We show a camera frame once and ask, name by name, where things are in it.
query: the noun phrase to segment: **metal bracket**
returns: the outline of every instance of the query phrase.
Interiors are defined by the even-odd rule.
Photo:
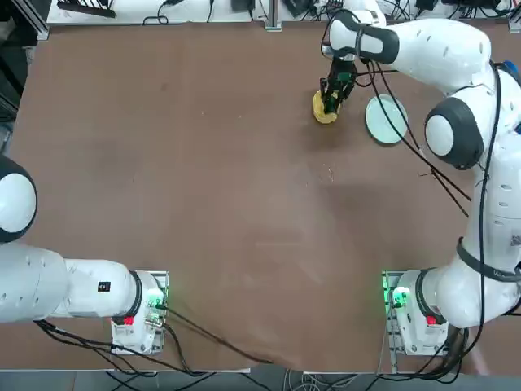
[[[389,357],[391,360],[392,373],[398,372],[398,361],[396,360],[396,353],[403,354],[404,346],[401,341],[400,326],[396,320],[396,314],[391,306],[389,298],[392,291],[396,288],[403,271],[383,271],[382,272],[382,286],[383,286],[383,300],[385,303],[385,314],[387,317],[387,338],[389,344]]]

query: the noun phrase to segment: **floor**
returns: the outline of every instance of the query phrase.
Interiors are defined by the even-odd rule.
[[[277,366],[259,366],[252,369],[251,377],[267,386],[271,391],[282,390],[284,369]],[[292,375],[293,389],[297,390],[300,383],[300,372]],[[128,376],[118,376],[126,380]],[[328,380],[335,380],[334,376],[328,376]],[[372,375],[363,375],[356,378],[349,388],[352,390],[364,390],[374,379]],[[139,391],[169,390],[174,391],[191,383],[193,380],[185,375],[172,372],[161,372],[151,379],[136,379],[131,385]],[[31,389],[52,389],[54,391],[111,391],[117,387],[117,383],[104,372],[3,372],[0,373],[0,389],[10,391],[25,391]],[[372,391],[404,390],[413,391],[419,388],[422,391],[437,391],[458,389],[461,391],[485,391],[490,389],[520,389],[521,378],[503,377],[475,377],[462,375],[451,385],[412,380],[403,383],[379,381],[371,389]],[[256,391],[262,389],[245,377],[234,373],[220,373],[209,380],[191,388],[192,391],[204,390],[241,390]]]

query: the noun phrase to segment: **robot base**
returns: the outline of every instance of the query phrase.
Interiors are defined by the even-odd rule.
[[[432,356],[447,339],[449,324],[429,324],[418,307],[416,298],[416,279],[418,270],[406,271],[391,292],[391,303],[400,328],[401,341],[405,354]],[[438,353],[442,356],[444,349]]]
[[[111,321],[112,343],[143,354],[157,354],[163,350],[165,310],[155,306],[166,304],[169,288],[168,271],[136,270],[142,282],[142,299],[136,315]],[[115,354],[132,354],[113,349]]]

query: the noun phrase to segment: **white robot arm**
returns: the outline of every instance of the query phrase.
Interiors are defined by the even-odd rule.
[[[112,342],[142,354],[162,348],[166,273],[105,260],[63,259],[11,243],[32,225],[37,192],[28,173],[0,156],[0,323],[45,318],[112,319]]]
[[[331,22],[325,49],[333,56],[332,70],[321,84],[322,101],[313,99],[315,117],[322,123],[336,119],[339,103],[352,89],[346,86],[349,81],[341,82],[349,78],[338,75],[355,69],[345,65],[355,56],[387,64],[445,94],[427,115],[427,145],[442,161],[475,173],[466,234],[452,262],[405,272],[392,297],[405,352],[433,355],[444,343],[449,323],[480,323],[479,204],[498,89],[491,45],[483,32],[453,20],[385,26],[375,1],[362,1],[366,11],[360,5],[352,9],[348,2],[349,11]],[[521,293],[521,80],[512,67],[502,65],[497,71],[501,106],[483,213],[485,322],[515,306]]]

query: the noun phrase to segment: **round plate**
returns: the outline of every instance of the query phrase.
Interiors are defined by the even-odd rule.
[[[392,97],[389,95],[381,94],[380,99],[382,105],[385,108],[386,113],[389,115],[391,122],[396,127],[396,130],[403,136],[407,133],[407,125],[404,119],[401,117],[398,107],[392,101]],[[398,106],[404,113],[405,119],[408,119],[407,112],[403,105],[398,101]],[[369,133],[373,138],[382,144],[396,144],[401,141],[400,136],[396,134],[394,129],[389,124],[389,121],[383,114],[380,103],[376,97],[373,97],[366,108],[366,125]]]

